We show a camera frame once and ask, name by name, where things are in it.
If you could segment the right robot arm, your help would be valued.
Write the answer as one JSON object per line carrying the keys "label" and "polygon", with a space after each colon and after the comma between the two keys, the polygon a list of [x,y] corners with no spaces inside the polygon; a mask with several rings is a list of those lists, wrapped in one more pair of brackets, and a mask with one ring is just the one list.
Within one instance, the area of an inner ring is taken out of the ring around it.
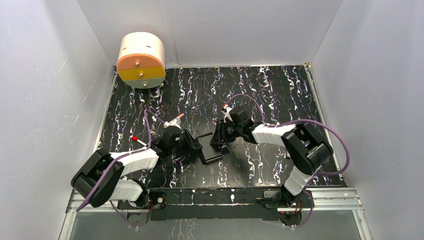
{"label": "right robot arm", "polygon": [[212,146],[232,143],[243,138],[251,144],[272,144],[284,147],[294,166],[289,177],[273,196],[264,196],[258,202],[262,205],[275,203],[295,207],[302,199],[303,190],[309,181],[334,154],[324,136],[310,121],[298,121],[283,126],[253,121],[242,107],[222,108],[224,118],[217,121],[210,140]]}

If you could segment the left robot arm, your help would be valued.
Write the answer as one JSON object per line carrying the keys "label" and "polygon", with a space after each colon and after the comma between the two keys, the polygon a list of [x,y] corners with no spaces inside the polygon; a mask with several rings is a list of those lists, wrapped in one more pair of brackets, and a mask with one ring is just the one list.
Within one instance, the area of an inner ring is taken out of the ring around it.
{"label": "left robot arm", "polygon": [[72,188],[83,198],[80,211],[87,205],[98,208],[109,201],[131,202],[145,208],[151,202],[149,188],[137,179],[125,176],[155,168],[173,154],[197,154],[202,145],[187,130],[169,126],[163,134],[140,149],[111,153],[96,150],[71,180]]}

